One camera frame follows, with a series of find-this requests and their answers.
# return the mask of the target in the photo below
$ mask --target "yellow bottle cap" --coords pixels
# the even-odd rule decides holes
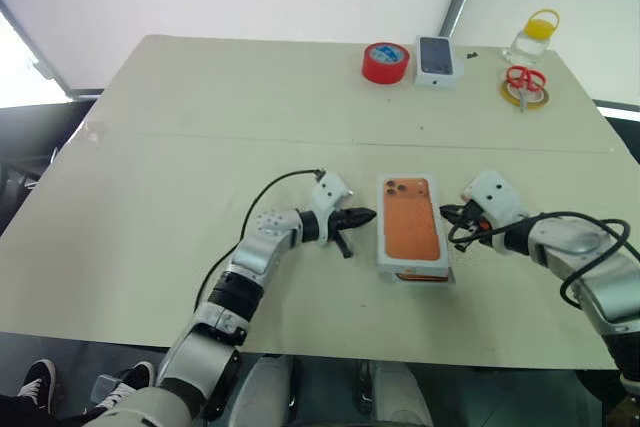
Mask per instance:
[[[534,18],[544,13],[552,14],[555,17],[555,24],[552,24],[548,20]],[[555,10],[543,9],[529,17],[527,25],[524,26],[524,33],[536,40],[548,40],[558,28],[558,25],[560,25],[560,16],[558,13]]]

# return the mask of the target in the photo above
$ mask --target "red scissors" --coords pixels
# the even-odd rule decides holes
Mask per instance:
[[[507,83],[520,93],[520,111],[524,112],[527,108],[527,94],[540,92],[547,83],[547,78],[537,70],[514,65],[507,69]]]

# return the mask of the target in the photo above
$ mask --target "phone box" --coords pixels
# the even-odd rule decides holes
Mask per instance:
[[[416,173],[383,174],[378,177],[376,191],[378,270],[391,274],[447,277],[447,239],[436,200],[437,185],[433,176]],[[433,218],[432,223],[428,220],[429,215]],[[430,250],[425,252],[422,249],[418,252],[425,245],[429,245]]]
[[[454,87],[464,72],[464,64],[454,55],[448,37],[416,38],[416,85]]]

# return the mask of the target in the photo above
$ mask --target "black sneaker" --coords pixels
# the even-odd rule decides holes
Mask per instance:
[[[122,382],[136,390],[151,387],[156,381],[156,371],[149,362],[138,362],[122,378]]]
[[[27,372],[18,397],[33,400],[36,408],[51,413],[51,399],[56,387],[56,367],[47,359],[38,360]]]
[[[122,382],[107,395],[102,402],[94,407],[94,409],[112,409],[125,397],[129,397],[136,390],[151,387],[156,380],[156,373],[153,365],[149,362],[138,362],[122,378]]]

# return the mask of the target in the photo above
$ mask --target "orange phone box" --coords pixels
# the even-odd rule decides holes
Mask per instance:
[[[377,192],[378,269],[397,282],[452,282],[433,176],[385,174]]]

